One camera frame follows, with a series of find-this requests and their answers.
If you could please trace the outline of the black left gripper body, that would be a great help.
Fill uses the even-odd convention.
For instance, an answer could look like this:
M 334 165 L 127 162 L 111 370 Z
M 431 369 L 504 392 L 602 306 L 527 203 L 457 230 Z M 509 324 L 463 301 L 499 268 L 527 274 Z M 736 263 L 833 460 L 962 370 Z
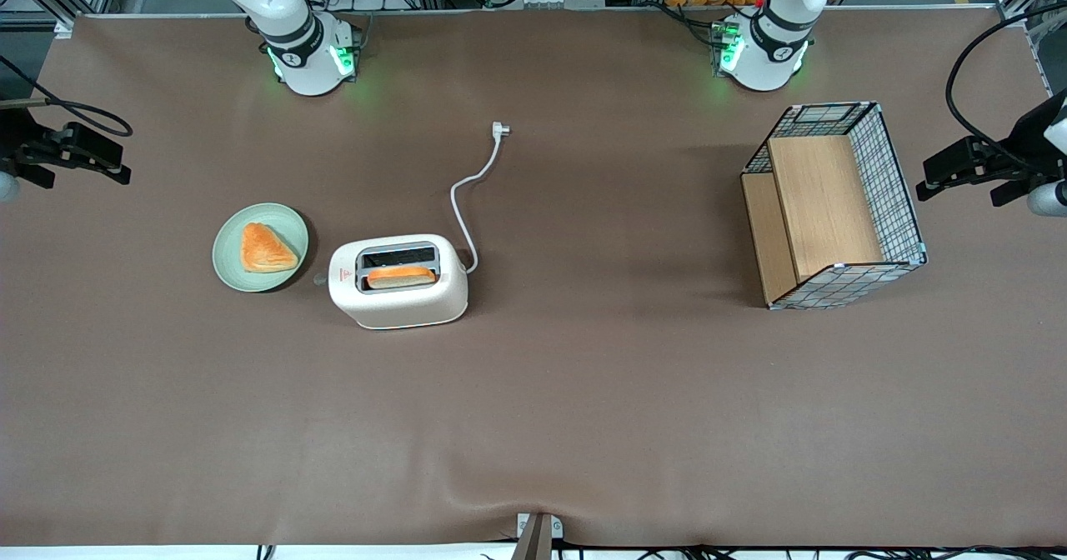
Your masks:
M 981 182 L 991 180 L 1025 180 L 1044 178 L 1047 181 L 1064 179 L 1064 145 L 1050 141 L 1045 132 L 1064 121 L 1062 89 L 1044 103 L 1030 109 L 1012 127 L 1010 134 L 1001 141 L 977 131 L 975 137 L 984 142 L 987 153 Z

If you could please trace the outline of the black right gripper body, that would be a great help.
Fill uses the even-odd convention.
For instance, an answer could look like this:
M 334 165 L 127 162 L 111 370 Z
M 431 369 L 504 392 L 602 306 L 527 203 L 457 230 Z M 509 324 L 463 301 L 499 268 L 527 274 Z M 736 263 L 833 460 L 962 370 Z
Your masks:
M 53 188 L 55 173 L 43 165 L 58 165 L 68 128 L 53 130 L 34 121 L 27 109 L 1 112 L 1 172 L 3 177 L 39 188 Z

